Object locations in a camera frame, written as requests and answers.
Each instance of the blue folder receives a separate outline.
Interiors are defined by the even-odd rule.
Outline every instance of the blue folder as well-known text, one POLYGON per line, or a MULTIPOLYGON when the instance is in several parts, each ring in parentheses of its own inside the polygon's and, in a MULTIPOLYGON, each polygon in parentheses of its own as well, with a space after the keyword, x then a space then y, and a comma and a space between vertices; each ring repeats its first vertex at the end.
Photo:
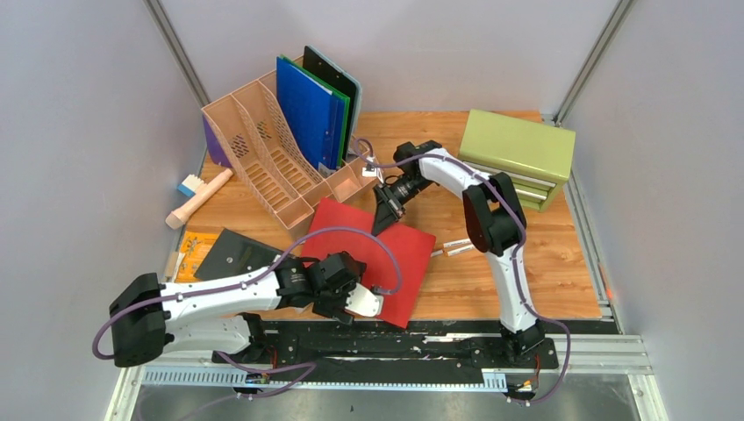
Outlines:
POLYGON ((335 169, 333 146, 343 134, 343 101, 281 57, 276 58, 276 99, 305 159, 321 171, 335 169))

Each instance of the wooden table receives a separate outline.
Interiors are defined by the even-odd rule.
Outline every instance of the wooden table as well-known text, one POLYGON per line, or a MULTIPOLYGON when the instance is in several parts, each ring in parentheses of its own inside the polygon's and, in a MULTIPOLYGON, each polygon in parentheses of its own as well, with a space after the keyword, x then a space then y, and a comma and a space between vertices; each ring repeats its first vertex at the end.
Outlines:
MULTIPOLYGON (((505 112, 514 117, 541 121, 536 111, 505 112)), ((372 142, 382 162, 391 162, 395 148, 406 141, 414 145, 434 139, 457 155, 467 112, 369 112, 363 113, 357 137, 372 142)), ((221 170, 209 159, 202 178, 211 180, 221 170)), ((386 175, 398 170, 387 170, 386 175)), ((371 191, 353 206, 374 213, 371 191)), ((406 204, 402 222, 430 232, 442 243, 468 237, 461 201, 432 186, 406 204)), ((544 213, 526 210, 527 280, 537 310, 551 318, 599 318, 599 306, 584 262, 576 228, 561 194, 544 213)), ((198 210, 187 224, 192 232, 219 232, 222 228, 281 249, 290 236, 234 177, 198 210)), ((498 318, 499 305, 489 265, 477 251, 432 258, 418 297, 413 319, 498 318)), ((264 319, 319 318, 309 310, 262 312, 264 319)))

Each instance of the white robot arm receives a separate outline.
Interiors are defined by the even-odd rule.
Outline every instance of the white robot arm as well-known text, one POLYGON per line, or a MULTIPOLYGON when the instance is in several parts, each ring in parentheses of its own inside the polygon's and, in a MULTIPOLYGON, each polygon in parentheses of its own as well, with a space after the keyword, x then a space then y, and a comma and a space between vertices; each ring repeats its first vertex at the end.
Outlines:
POLYGON ((247 313, 285 307, 304 308, 341 323, 354 320, 349 312, 373 318, 383 298, 361 285, 366 265, 348 253, 335 253, 306 267, 303 260, 287 259, 257 283, 248 284, 268 268, 237 276, 195 283, 159 283, 144 274, 111 304, 112 316, 138 302, 176 296, 125 315, 111 327, 114 363, 118 367, 144 364, 164 353, 213 350, 228 354, 248 348, 259 325, 247 313), (198 295, 199 291, 240 284, 239 289, 198 295))
POLYGON ((398 221, 404 215, 404 203, 413 199, 432 182, 459 197, 465 204, 468 235, 476 248, 484 252, 493 274, 501 306, 502 333, 505 337, 511 337, 512 348, 517 354, 525 353, 537 346, 544 339, 545 333, 538 319, 525 307, 525 304, 531 307, 533 304, 526 282, 524 249, 518 247, 519 230, 503 209, 490 210, 489 202, 496 202, 496 198, 490 197, 490 192, 483 187, 482 181, 488 180, 493 187, 501 190, 500 194, 519 216, 523 226, 526 226, 524 212, 511 178, 504 173, 489 175, 461 162, 457 165, 452 162, 457 159, 432 140, 419 146, 405 143, 398 147, 394 159, 400 162, 420 154, 426 154, 426 157, 400 166, 404 173, 397 181, 375 188, 377 209, 372 233, 377 235, 398 221), (515 249, 517 265, 512 264, 515 249), (517 290, 518 282, 525 301, 520 298, 517 290))

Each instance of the grey floor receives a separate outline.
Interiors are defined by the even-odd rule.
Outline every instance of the grey floor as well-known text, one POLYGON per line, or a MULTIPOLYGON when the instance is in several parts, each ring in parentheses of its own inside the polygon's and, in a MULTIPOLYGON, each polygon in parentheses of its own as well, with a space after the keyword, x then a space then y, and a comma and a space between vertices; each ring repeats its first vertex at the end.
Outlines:
MULTIPOLYGON (((555 376, 542 375, 544 393, 555 376)), ((133 421, 176 421, 205 403, 234 395, 212 387, 144 387, 139 413, 133 421)), ((189 421, 415 421, 415 420, 639 420, 627 377, 569 375, 546 403, 521 408, 501 394, 405 391, 291 390, 260 399, 233 400, 214 405, 189 421)))

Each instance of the red cutting board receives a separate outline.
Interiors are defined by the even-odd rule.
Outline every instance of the red cutting board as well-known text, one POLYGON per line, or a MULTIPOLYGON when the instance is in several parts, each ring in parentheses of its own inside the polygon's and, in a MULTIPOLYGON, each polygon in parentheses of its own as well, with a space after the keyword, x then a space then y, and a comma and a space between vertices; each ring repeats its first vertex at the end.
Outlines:
MULTIPOLYGON (((315 211, 310 232, 329 226, 350 226, 371 232, 374 220, 371 213, 324 198, 315 211)), ((383 312, 378 317, 405 328, 413 314, 436 237, 398 223, 377 238, 393 252, 403 273, 403 287, 392 296, 384 296, 383 312)), ((320 234, 304 243, 302 256, 324 259, 329 253, 343 251, 351 254, 355 260, 367 263, 367 270, 361 278, 362 285, 367 288, 395 287, 397 278, 390 257, 375 241, 360 234, 343 231, 320 234)))

